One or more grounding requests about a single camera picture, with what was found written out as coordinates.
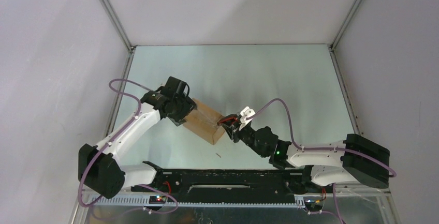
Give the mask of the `brown cardboard express box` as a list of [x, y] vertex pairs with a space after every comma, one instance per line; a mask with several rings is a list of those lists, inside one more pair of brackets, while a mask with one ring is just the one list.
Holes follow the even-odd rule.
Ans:
[[185, 117], [183, 126], [207, 143], [215, 145], [225, 133], [225, 129], [218, 125], [224, 116], [198, 99], [192, 100], [196, 107]]

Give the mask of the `red black utility knife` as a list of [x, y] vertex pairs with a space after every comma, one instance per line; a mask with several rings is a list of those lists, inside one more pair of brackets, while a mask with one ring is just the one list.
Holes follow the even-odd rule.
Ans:
[[217, 124], [219, 126], [225, 125], [225, 126], [233, 126], [235, 124], [239, 124], [240, 120], [238, 118], [239, 116], [237, 114], [230, 114], [227, 116], [224, 116], [220, 120], [218, 120]]

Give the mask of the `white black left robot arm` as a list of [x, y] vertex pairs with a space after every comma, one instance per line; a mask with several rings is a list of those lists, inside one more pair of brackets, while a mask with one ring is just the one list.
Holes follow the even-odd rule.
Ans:
[[141, 98], [123, 93], [136, 102], [128, 119], [97, 144], [85, 144], [79, 149], [78, 199], [82, 199], [84, 186], [107, 199], [124, 188], [140, 184], [151, 191], [160, 190], [164, 178], [155, 167], [147, 163], [124, 166], [121, 160], [141, 136], [162, 119], [167, 118], [176, 126], [185, 123], [186, 117], [197, 107], [189, 93], [188, 84], [175, 77], [169, 77], [165, 85], [156, 90], [146, 88]]

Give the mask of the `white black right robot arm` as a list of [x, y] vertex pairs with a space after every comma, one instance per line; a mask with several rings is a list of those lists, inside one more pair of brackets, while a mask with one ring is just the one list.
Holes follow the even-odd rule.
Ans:
[[385, 189], [389, 179], [396, 176], [389, 165], [390, 151], [354, 133], [327, 147], [303, 147], [281, 140], [268, 126], [255, 130], [239, 115], [217, 123], [233, 142], [243, 142], [274, 168], [296, 172], [296, 187], [308, 192], [351, 182]]

